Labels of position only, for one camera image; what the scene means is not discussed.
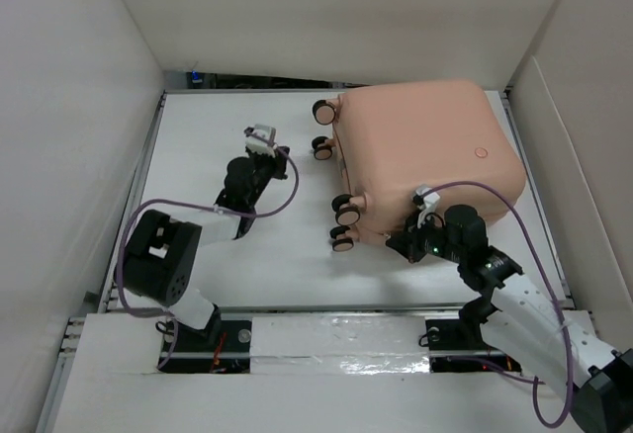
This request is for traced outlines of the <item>pink suitcase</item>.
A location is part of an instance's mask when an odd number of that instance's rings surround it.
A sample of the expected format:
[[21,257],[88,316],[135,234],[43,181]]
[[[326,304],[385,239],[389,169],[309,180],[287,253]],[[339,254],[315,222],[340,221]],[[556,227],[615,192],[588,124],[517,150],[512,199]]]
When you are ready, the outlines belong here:
[[312,141],[314,157],[335,157],[343,191],[331,202],[332,248],[382,245],[433,188],[433,210],[469,205],[488,223],[521,196],[526,175],[485,91],[468,80],[355,88],[312,108],[331,136]]

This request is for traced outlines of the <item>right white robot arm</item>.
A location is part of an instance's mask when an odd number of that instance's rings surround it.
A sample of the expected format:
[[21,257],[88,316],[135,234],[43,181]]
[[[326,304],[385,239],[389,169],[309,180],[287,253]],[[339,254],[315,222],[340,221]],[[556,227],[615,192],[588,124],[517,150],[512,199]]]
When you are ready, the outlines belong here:
[[462,281],[478,293],[459,312],[462,343],[485,343],[513,358],[569,403],[583,431],[631,428],[631,351],[620,352],[559,315],[521,267],[489,244],[474,208],[452,206],[441,219],[414,213],[386,244],[411,263],[426,255],[456,263]]

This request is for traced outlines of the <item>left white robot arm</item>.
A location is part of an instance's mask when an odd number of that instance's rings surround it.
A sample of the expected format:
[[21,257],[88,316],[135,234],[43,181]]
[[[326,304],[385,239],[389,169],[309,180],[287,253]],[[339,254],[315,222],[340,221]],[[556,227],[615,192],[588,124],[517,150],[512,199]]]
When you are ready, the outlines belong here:
[[273,180],[297,179],[287,146],[231,160],[224,186],[209,206],[167,199],[141,204],[123,229],[114,280],[123,310],[157,318],[158,328],[199,350],[220,341],[218,306],[196,286],[194,272],[205,249],[241,239],[261,217],[256,206]]

